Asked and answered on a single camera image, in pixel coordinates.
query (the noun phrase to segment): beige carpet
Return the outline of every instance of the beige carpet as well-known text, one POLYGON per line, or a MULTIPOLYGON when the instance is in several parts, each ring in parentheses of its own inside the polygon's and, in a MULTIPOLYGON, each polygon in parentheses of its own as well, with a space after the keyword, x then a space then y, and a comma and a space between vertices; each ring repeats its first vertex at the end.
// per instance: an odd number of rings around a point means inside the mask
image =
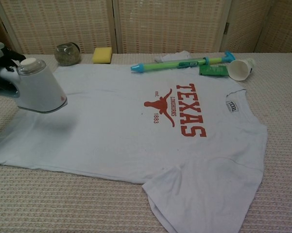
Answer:
MULTIPOLYGON (((90 63, 91 56, 84 55, 82 63, 90 63)), ((34 57, 56 69, 52 56, 34 57)), ((114 54, 112 63, 151 62, 154 57, 114 54)), ((253 113, 269 132, 264 178, 240 232, 292 233, 292 54, 236 57, 257 61, 253 75, 241 85, 248 90, 253 113)), ((0 131, 16 111, 12 100, 0 97, 0 131)), ((166 231, 152 214, 140 185, 0 166, 0 232, 166 231)))

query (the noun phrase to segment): texas longhorns logo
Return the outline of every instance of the texas longhorns logo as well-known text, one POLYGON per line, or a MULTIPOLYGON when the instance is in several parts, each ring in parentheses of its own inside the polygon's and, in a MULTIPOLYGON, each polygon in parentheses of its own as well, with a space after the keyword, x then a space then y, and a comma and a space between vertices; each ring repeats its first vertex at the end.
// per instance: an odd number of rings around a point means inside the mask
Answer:
POLYGON ((168 98, 168 96, 170 96, 170 94, 172 93, 172 89, 170 89, 170 92, 165 96, 165 97, 160 97, 159 100, 154 101, 154 102, 149 102, 146 101, 144 103, 145 107, 153 107, 159 110, 160 114, 164 114, 172 123, 172 126, 175 127, 175 123, 174 120, 171 118, 171 116, 167 113, 167 101, 166 99, 168 98))

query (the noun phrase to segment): white t-shirt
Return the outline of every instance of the white t-shirt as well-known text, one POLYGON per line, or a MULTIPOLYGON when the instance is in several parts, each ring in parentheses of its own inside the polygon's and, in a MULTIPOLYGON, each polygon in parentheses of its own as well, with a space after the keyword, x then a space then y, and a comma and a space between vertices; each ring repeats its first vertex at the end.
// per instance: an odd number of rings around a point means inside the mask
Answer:
POLYGON ((267 142, 239 84, 198 68, 75 65, 54 75, 68 105, 20 110, 0 135, 0 164, 144 183, 169 232, 238 232, 267 142))

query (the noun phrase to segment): white cup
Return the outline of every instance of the white cup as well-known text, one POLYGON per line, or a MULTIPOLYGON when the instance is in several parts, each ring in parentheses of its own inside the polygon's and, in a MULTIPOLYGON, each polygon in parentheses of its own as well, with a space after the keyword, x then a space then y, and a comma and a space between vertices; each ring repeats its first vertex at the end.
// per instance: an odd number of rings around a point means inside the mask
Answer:
POLYGON ((256 62, 252 58, 234 60, 228 65, 229 76, 236 81, 243 81, 252 73, 255 65, 256 62))

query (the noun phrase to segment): green packet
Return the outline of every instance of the green packet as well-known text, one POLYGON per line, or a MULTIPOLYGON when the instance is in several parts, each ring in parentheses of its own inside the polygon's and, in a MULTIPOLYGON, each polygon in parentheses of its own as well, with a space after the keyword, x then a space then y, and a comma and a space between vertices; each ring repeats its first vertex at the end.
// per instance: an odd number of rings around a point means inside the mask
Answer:
POLYGON ((226 66, 200 66, 200 75, 227 76, 228 70, 226 66))

